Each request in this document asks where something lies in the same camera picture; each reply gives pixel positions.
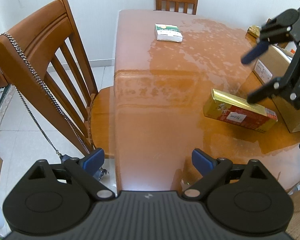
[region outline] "green and white box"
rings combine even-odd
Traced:
[[[175,25],[156,24],[154,29],[158,41],[182,41],[182,34]]]

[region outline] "handwritten label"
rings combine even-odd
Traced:
[[[267,83],[272,78],[271,72],[266,68],[265,65],[263,65],[263,63],[260,60],[257,61],[254,70],[264,83]]]
[[[228,116],[227,119],[235,122],[242,122],[246,118],[245,114],[238,114],[236,112],[231,112]]]

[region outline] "glossy table surface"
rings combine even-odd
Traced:
[[[157,41],[154,24],[177,25],[182,43]],[[300,180],[300,132],[278,122],[265,134],[207,118],[215,88],[246,98],[261,85],[240,57],[251,47],[242,29],[183,13],[119,13],[114,77],[114,156],[118,190],[178,190],[201,176],[200,148],[234,163],[257,158],[288,189]]]

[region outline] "silver chain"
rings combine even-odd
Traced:
[[[87,148],[87,146],[85,145],[84,141],[81,139],[81,137],[79,136],[77,129],[75,127],[75,125],[73,124],[73,122],[69,119],[69,117],[65,114],[65,112],[63,112],[63,110],[61,109],[61,107],[59,106],[59,104],[57,103],[56,99],[54,98],[53,94],[51,93],[51,91],[49,90],[49,88],[47,87],[47,85],[43,82],[43,80],[40,78],[40,76],[38,75],[38,73],[35,71],[35,69],[32,67],[32,65],[29,63],[29,61],[26,58],[26,55],[23,53],[22,49],[20,48],[20,46],[18,45],[18,43],[16,42],[16,40],[9,34],[9,33],[2,33],[0,34],[0,36],[6,36],[10,43],[12,44],[12,46],[16,49],[16,51],[18,52],[19,56],[22,58],[23,62],[27,65],[27,67],[30,69],[31,73],[33,74],[34,78],[36,79],[36,81],[39,83],[39,85],[41,86],[41,88],[47,93],[47,95],[49,96],[49,98],[51,99],[53,105],[55,106],[55,108],[57,109],[57,111],[59,112],[59,114],[62,115],[62,117],[68,122],[68,124],[70,125],[71,129],[73,130],[74,134],[76,135],[76,137],[78,138],[78,140],[80,141],[80,143],[82,144],[82,147],[85,149],[85,151],[87,152],[87,154],[89,154],[89,150]],[[20,98],[23,102],[23,104],[25,105],[26,109],[28,110],[30,116],[32,117],[33,121],[35,122],[35,124],[37,125],[37,127],[39,128],[40,132],[43,134],[43,136],[46,138],[46,140],[48,141],[48,143],[51,144],[51,146],[53,147],[53,149],[56,151],[56,154],[59,155],[59,157],[61,158],[62,155],[61,153],[55,148],[55,146],[52,144],[52,142],[50,141],[50,139],[48,138],[48,136],[46,135],[46,133],[43,131],[43,129],[41,128],[41,126],[39,125],[38,121],[36,120],[36,118],[34,117],[34,115],[32,114],[29,106],[27,105],[26,101],[24,100],[22,94],[20,93],[20,91],[17,89],[18,94],[20,95]]]

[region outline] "yellow and red box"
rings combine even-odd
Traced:
[[[211,96],[203,107],[203,113],[206,117],[262,133],[268,131],[278,121],[274,111],[258,104],[248,104],[243,98],[216,89],[211,91]]]

